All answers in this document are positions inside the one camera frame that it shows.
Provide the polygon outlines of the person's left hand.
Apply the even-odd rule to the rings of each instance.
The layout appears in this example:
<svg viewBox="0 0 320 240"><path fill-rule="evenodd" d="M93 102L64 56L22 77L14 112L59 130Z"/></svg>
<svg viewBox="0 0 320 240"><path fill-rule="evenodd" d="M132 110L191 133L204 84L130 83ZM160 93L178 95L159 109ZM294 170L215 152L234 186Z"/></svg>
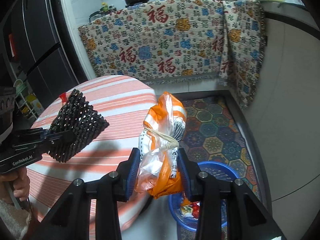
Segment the person's left hand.
<svg viewBox="0 0 320 240"><path fill-rule="evenodd" d="M12 203L10 198L10 194L7 192L4 182L12 181L13 182L13 193L14 197L18 198L20 201L25 201L29 197L30 190L30 179L27 175L26 167L19 168L18 170L14 170L12 172L1 174L1 200L6 203Z"/></svg>

